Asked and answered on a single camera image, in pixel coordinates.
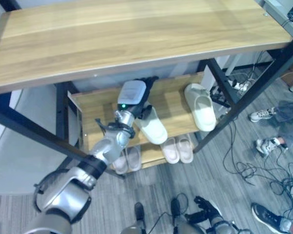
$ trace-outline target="power strip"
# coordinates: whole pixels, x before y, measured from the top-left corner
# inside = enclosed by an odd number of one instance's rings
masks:
[[[235,86],[233,86],[233,81],[232,80],[228,80],[228,83],[232,86],[232,88],[239,90],[239,91],[247,91],[248,89],[248,84],[240,84],[240,83],[236,83]]]

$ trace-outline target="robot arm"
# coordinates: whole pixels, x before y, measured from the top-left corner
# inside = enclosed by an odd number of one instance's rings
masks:
[[[71,234],[71,224],[79,221],[91,203],[89,192],[105,169],[117,160],[134,137],[135,118],[144,111],[151,87],[157,77],[128,81],[119,98],[115,122],[103,126],[105,135],[90,151],[88,160],[71,168],[52,188],[42,195],[41,213],[24,234]]]

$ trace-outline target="slide sandal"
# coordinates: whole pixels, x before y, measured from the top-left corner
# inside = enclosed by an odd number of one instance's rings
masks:
[[[179,152],[180,161],[191,163],[193,161],[193,151],[190,138],[187,134],[176,137],[176,146]]]
[[[146,108],[149,105],[150,103],[147,101],[144,107]],[[166,128],[158,119],[154,107],[152,107],[151,113],[146,119],[135,119],[135,124],[151,143],[160,145],[167,140]]]
[[[175,164],[179,161],[180,156],[176,148],[175,138],[169,138],[164,144],[161,144],[161,148],[168,163]]]
[[[122,151],[121,156],[113,162],[113,167],[115,172],[119,175],[125,174],[128,171],[128,165],[124,151]]]
[[[126,158],[130,170],[132,170],[133,172],[140,170],[142,167],[140,145],[127,148]]]
[[[208,91],[200,84],[189,84],[184,92],[196,126],[201,131],[212,131],[216,117]]]

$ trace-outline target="wooden shelf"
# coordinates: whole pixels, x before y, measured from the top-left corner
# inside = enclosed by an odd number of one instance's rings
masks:
[[[190,83],[200,82],[202,77],[203,73],[198,73],[162,79],[154,83],[148,100],[155,107],[159,119],[166,127],[168,137],[198,131],[184,98],[183,90]],[[117,109],[116,101],[119,92],[120,88],[113,88],[72,96],[82,111],[85,152],[89,152],[103,136],[94,119],[100,118],[103,124],[114,121],[113,112]],[[130,141],[129,147],[149,142],[135,124],[134,130],[136,136]]]
[[[0,94],[25,87],[282,48],[254,0],[81,0],[0,19]]]
[[[141,145],[141,157],[143,169],[167,162],[161,147],[151,143]]]

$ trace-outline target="shoelace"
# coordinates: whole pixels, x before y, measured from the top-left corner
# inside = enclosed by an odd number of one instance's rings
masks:
[[[272,116],[272,112],[270,110],[263,110],[258,112],[259,117],[265,117],[265,116]]]
[[[267,144],[267,146],[266,146],[266,149],[270,152],[270,151],[272,151],[275,147],[277,147],[277,146],[275,145],[275,143],[272,142],[272,140],[268,140],[268,144]]]
[[[274,223],[277,223],[277,222],[278,222],[278,220],[275,219],[275,218],[273,218],[273,216],[272,216],[270,213],[268,213],[268,212],[265,212],[265,213],[264,213],[264,217],[265,217],[266,219],[269,219],[269,220],[273,221]]]

